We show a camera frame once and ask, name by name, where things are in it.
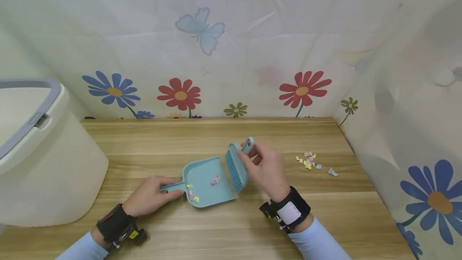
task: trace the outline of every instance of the brush bristles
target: brush bristles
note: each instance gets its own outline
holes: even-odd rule
[[[228,171],[230,172],[232,184],[237,193],[240,193],[242,190],[241,178],[239,177],[239,172],[236,168],[236,163],[231,156],[231,152],[228,151],[225,156],[226,166],[228,166]]]

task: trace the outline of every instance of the light blue sleeve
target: light blue sleeve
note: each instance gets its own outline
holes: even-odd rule
[[[308,229],[291,233],[289,237],[302,253],[304,260],[351,260],[317,218]]]
[[[108,252],[96,244],[89,232],[55,260],[103,260]]]

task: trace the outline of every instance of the blue flower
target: blue flower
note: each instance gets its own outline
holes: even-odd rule
[[[122,81],[122,75],[119,73],[112,74],[112,83],[107,80],[106,75],[100,71],[96,71],[96,75],[100,81],[88,75],[83,75],[82,78],[87,83],[91,84],[88,86],[89,94],[94,96],[106,96],[101,100],[103,104],[110,105],[117,100],[119,107],[126,108],[127,104],[132,107],[135,106],[135,103],[132,100],[139,101],[140,97],[135,95],[129,95],[129,93],[134,93],[138,89],[136,87],[129,87],[133,81],[125,79]]]
[[[404,239],[407,241],[407,244],[409,245],[409,248],[411,248],[412,253],[416,257],[417,260],[419,260],[419,255],[423,255],[424,253],[422,250],[419,248],[420,244],[415,240],[415,235],[412,231],[406,231],[404,229],[403,224],[398,223],[396,224],[398,226],[399,232],[403,235]]]
[[[135,117],[136,118],[153,118],[155,116],[151,112],[138,111]]]
[[[453,245],[454,239],[446,221],[462,236],[462,202],[450,201],[462,196],[462,181],[449,188],[454,174],[451,163],[447,160],[439,160],[436,163],[435,182],[427,166],[423,167],[423,173],[417,166],[412,166],[409,168],[409,174],[422,190],[408,181],[401,181],[401,188],[409,196],[422,202],[410,203],[405,210],[412,215],[420,215],[429,210],[420,220],[420,227],[425,231],[429,230],[438,219],[441,238],[447,244]]]

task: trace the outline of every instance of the trash can lid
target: trash can lid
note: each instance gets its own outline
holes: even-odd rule
[[[0,80],[0,160],[37,126],[60,92],[54,79]]]

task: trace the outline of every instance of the green flower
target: green flower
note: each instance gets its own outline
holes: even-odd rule
[[[355,114],[355,111],[358,109],[358,101],[353,102],[353,98],[350,97],[348,101],[346,100],[341,101],[341,106],[346,107],[345,113]]]
[[[246,109],[247,106],[243,106],[241,102],[238,102],[236,107],[234,105],[230,105],[230,108],[225,108],[223,111],[226,115],[233,115],[233,118],[237,118],[246,114]]]

